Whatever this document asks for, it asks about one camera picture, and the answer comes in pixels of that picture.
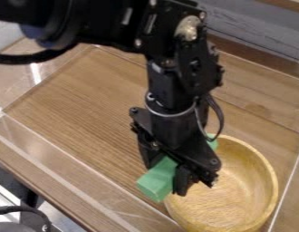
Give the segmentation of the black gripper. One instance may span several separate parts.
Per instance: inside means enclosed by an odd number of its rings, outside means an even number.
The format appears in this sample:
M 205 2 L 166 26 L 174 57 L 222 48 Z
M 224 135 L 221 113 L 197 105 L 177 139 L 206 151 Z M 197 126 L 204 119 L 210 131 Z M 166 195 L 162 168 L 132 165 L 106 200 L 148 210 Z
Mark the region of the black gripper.
M 214 110 L 217 119 L 222 120 L 222 112 L 210 94 L 194 97 L 185 109 L 170 111 L 158 103 L 152 92 L 146 93 L 145 107 L 134 107 L 129 110 L 133 120 L 130 129 L 136 134 L 137 147 L 144 165 L 148 169 L 158 163 L 162 153 L 158 146 L 153 145 L 156 140 L 170 149 L 176 149 L 194 134 L 208 137 L 205 126 L 208 122 L 209 109 Z M 174 169 L 174 193 L 184 197 L 193 184 L 193 175 L 188 166 L 180 165 Z

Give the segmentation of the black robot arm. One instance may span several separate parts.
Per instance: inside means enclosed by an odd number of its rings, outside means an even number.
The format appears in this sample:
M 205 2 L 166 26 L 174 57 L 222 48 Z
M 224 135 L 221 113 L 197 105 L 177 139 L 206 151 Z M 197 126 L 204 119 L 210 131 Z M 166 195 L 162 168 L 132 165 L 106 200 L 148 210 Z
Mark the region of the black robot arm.
M 212 91 L 224 68 L 208 40 L 206 13 L 194 0 L 0 0 L 0 21 L 20 26 L 42 50 L 2 54 L 0 64 L 57 58 L 78 44 L 100 44 L 146 59 L 145 105 L 129 111 L 148 169 L 174 162 L 170 190 L 184 196 L 196 183 L 212 186 L 221 161 L 205 133 L 220 113 Z

